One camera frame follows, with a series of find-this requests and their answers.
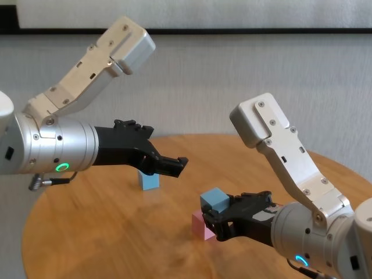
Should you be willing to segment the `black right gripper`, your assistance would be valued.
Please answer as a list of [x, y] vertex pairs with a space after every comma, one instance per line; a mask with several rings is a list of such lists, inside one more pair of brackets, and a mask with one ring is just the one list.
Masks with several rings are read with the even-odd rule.
[[235, 237], [247, 237], [272, 247], [271, 224], [272, 217], [259, 220], [254, 215], [266, 213], [267, 208], [275, 207], [270, 191], [230, 195], [229, 207], [222, 212], [210, 205], [202, 206], [202, 217], [208, 229], [218, 241], [226, 241]]

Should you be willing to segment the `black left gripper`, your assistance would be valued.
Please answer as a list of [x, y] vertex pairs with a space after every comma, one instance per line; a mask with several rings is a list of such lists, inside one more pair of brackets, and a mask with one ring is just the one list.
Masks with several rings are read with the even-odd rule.
[[153, 175], [179, 177], [188, 158], [160, 156], [149, 141], [154, 128], [142, 126], [135, 120], [114, 120], [113, 128], [96, 127], [98, 153], [96, 166], [129, 165]]

